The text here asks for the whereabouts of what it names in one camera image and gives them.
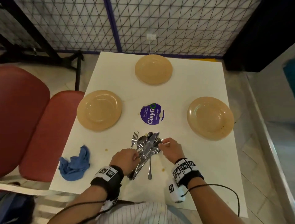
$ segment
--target red chair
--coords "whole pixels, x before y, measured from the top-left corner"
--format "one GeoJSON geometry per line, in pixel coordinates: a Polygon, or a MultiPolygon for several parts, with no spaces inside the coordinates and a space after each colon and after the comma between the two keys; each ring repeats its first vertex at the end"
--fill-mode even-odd
{"type": "Polygon", "coordinates": [[[48,184],[39,190],[22,183],[52,181],[83,97],[62,91],[50,99],[47,86],[29,72],[0,66],[0,190],[53,194],[48,184]],[[14,175],[17,166],[22,180],[14,175]],[[8,184],[15,180],[21,186],[8,184]]]}

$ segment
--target wall outlet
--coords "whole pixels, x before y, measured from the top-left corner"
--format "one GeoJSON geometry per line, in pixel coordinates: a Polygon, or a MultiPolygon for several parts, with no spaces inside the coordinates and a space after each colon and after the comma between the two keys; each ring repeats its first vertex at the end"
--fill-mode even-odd
{"type": "Polygon", "coordinates": [[[156,35],[155,34],[147,34],[147,40],[155,40],[156,35]]]}

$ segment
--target round sticker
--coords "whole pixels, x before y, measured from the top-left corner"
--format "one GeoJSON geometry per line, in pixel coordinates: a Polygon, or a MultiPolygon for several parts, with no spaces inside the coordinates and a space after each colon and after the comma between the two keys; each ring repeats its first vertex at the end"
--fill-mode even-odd
{"type": "Polygon", "coordinates": [[[164,119],[164,110],[159,104],[152,103],[141,109],[140,117],[145,123],[155,125],[164,119]]]}

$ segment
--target beige plate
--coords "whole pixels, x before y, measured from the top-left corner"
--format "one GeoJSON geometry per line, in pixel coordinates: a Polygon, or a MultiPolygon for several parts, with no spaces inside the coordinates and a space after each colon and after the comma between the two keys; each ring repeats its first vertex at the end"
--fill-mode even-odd
{"type": "Polygon", "coordinates": [[[85,128],[99,132],[113,126],[121,112],[122,102],[116,94],[98,90],[81,100],[77,108],[77,118],[85,128]]]}
{"type": "Polygon", "coordinates": [[[234,127],[234,116],[228,106],[214,97],[195,99],[187,110],[191,129],[210,140],[226,137],[234,127]]]}
{"type": "Polygon", "coordinates": [[[143,56],[135,65],[137,78],[150,85],[167,82],[171,78],[172,71],[170,61],[156,54],[143,56]]]}

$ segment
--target table top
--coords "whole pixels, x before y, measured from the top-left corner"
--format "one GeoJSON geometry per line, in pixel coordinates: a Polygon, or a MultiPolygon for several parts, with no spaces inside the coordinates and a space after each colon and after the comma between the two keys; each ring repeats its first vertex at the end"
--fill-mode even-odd
{"type": "MultiPolygon", "coordinates": [[[[134,131],[139,131],[139,136],[160,132],[162,139],[172,137],[182,145],[184,154],[195,161],[208,184],[221,184],[233,189],[240,199],[240,216],[247,217],[233,131],[220,141],[209,141],[195,134],[186,120],[190,103],[198,97],[215,97],[229,105],[222,64],[168,58],[173,66],[171,79],[162,85],[150,86],[135,75],[135,64],[141,57],[101,52],[85,95],[96,90],[114,92],[123,103],[121,117],[113,127],[102,132],[85,129],[76,118],[62,156],[69,160],[79,154],[82,145],[86,145],[90,150],[90,168],[82,179],[73,182],[64,180],[57,168],[50,190],[81,194],[116,152],[131,146],[134,131]],[[140,117],[141,108],[152,103],[159,104],[164,110],[164,118],[157,125],[149,125],[140,117]]],[[[166,182],[172,178],[172,168],[173,164],[162,153],[152,156],[152,180],[148,180],[147,163],[134,180],[123,179],[119,199],[163,202],[196,210],[190,194],[180,204],[170,200],[166,182]]],[[[237,213],[235,194],[226,188],[212,188],[237,213]]]]}

